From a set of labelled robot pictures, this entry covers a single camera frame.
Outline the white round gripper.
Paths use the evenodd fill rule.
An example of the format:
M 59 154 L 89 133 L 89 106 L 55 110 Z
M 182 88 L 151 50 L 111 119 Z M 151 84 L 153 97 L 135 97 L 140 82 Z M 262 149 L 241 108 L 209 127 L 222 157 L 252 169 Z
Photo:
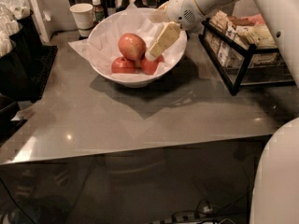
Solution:
M 170 48 L 184 31 L 194 30 L 204 19 L 204 0 L 169 0 L 165 14 L 170 22 L 161 23 L 145 53 L 149 61 L 156 60 Z

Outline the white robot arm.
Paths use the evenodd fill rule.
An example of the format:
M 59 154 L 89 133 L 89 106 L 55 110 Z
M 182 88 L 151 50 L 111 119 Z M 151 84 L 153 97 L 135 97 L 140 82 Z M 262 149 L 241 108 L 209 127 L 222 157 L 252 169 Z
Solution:
M 162 25 L 146 57 L 158 58 L 207 13 L 238 0 L 169 0 L 149 18 Z M 270 84 L 299 86 L 299 0 L 252 0 L 265 22 L 283 66 L 261 67 Z M 252 192 L 249 224 L 299 224 L 299 118 L 277 129 L 263 148 Z

